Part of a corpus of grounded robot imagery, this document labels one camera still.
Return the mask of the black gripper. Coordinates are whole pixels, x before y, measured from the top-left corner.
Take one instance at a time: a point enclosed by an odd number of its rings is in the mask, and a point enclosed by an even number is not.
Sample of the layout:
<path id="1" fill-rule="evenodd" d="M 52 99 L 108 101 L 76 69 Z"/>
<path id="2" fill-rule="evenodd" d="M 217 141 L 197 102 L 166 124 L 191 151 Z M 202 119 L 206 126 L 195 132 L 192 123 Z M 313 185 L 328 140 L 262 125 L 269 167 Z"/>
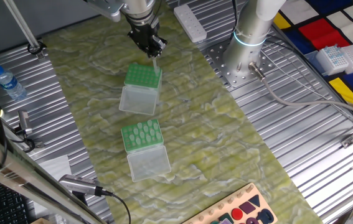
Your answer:
<path id="1" fill-rule="evenodd" d="M 167 40 L 158 37 L 159 21 L 154 19 L 151 22 L 137 24 L 136 21 L 128 19 L 131 30 L 128 33 L 139 49 L 144 49 L 149 58 L 157 57 L 162 52 Z"/>

